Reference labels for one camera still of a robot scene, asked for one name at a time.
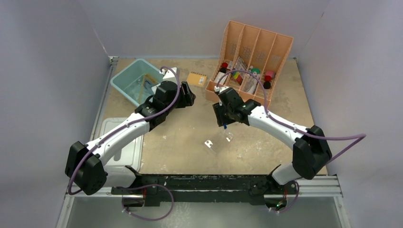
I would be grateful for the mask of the amber rubber tube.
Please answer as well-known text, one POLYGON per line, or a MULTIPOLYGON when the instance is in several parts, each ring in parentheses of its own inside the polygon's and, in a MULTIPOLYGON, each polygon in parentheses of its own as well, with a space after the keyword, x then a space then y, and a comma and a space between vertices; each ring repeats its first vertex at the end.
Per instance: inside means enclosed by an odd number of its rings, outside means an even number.
POLYGON ((146 98, 154 94, 153 87, 157 85, 157 81, 149 74, 144 74, 142 87, 140 90, 139 101, 144 102, 146 98))

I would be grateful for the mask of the clear plastic well plate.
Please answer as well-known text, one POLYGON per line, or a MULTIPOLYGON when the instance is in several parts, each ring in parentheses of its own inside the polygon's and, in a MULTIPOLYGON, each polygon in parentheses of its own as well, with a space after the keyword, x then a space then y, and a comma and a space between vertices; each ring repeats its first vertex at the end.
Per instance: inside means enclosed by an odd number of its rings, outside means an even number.
POLYGON ((208 139, 203 144, 207 148, 207 150, 209 150, 213 154, 218 154, 229 147, 232 139, 232 132, 230 132, 228 129, 221 129, 208 137, 208 139))

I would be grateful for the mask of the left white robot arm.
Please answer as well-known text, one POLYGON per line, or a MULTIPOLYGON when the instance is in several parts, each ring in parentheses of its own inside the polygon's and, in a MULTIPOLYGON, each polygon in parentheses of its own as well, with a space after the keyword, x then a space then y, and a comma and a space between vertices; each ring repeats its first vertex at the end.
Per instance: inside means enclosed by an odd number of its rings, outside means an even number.
POLYGON ((93 141, 73 143, 65 168, 70 178, 68 194, 83 191, 92 195, 103 187, 123 187, 129 194, 137 194, 142 182, 136 178, 134 168, 130 165, 106 167, 106 164, 129 143, 163 123, 173 109, 192 106, 195 98, 186 81, 180 85, 163 81, 155 94, 117 127, 93 141))

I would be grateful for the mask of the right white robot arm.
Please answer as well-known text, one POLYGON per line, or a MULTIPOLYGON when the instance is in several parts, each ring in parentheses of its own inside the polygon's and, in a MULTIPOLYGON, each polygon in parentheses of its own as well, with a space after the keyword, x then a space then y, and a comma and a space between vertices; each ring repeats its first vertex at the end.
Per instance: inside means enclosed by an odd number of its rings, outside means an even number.
POLYGON ((213 105, 218 126, 243 123, 270 134, 292 150, 291 162, 278 166, 268 175, 270 192, 279 193, 290 181, 313 179, 332 158, 321 128, 294 124, 269 112, 253 99, 243 101, 231 87, 216 86, 214 92, 219 98, 213 105))

